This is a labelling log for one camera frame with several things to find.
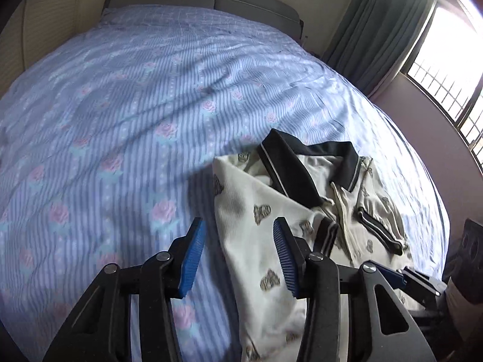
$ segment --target screw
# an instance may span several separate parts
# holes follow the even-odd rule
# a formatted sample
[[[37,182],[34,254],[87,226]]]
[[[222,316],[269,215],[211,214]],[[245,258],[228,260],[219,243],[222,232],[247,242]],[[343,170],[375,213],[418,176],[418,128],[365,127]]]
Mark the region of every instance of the screw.
[[[156,255],[156,260],[158,261],[168,261],[171,258],[171,255],[169,252],[159,252]]]
[[[320,253],[317,253],[317,252],[313,252],[313,253],[310,253],[309,254],[309,260],[312,260],[312,261],[322,261],[324,258],[322,257],[322,255]]]
[[[107,273],[107,274],[113,274],[114,272],[117,271],[117,265],[116,264],[107,264],[105,267],[104,267],[104,272]]]
[[[374,264],[371,264],[371,263],[364,264],[362,266],[362,269],[364,271],[366,271],[368,274],[373,274],[374,272],[376,272],[376,266]]]

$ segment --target window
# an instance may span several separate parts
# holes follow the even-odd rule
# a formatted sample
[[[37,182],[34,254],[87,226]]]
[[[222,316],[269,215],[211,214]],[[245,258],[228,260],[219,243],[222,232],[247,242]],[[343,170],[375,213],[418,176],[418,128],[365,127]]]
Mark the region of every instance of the window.
[[[402,72],[453,123],[482,168],[483,40],[463,11],[438,4]]]

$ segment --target blue bedsheet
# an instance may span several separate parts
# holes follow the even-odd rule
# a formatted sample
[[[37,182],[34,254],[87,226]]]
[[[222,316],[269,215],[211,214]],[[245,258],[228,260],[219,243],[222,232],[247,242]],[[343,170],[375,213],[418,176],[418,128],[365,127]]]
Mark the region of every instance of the blue bedsheet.
[[[240,359],[210,164],[277,128],[380,167],[418,269],[441,276],[443,203],[390,119],[279,31],[202,8],[109,10],[11,86],[0,122],[0,318],[32,361],[108,262],[138,265],[195,216],[207,246],[174,301],[184,360]],[[137,315],[132,314],[133,327]],[[133,360],[140,359],[133,330]]]

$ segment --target curtain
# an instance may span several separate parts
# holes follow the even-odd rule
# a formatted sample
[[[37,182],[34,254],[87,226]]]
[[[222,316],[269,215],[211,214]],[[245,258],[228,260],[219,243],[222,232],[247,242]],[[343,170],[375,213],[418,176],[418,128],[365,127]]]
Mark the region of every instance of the curtain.
[[[322,60],[365,96],[380,93],[409,56],[435,3],[352,0]]]

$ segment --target black collar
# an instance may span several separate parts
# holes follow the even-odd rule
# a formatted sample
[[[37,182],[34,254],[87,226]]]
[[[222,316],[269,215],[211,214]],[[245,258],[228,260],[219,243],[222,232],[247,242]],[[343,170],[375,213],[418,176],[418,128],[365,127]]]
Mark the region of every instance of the black collar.
[[[361,167],[359,155],[350,141],[306,146],[296,137],[276,129],[270,130],[257,152],[273,181],[272,187],[306,208],[321,206],[323,200],[297,155],[342,157],[331,182],[349,192],[356,186]]]

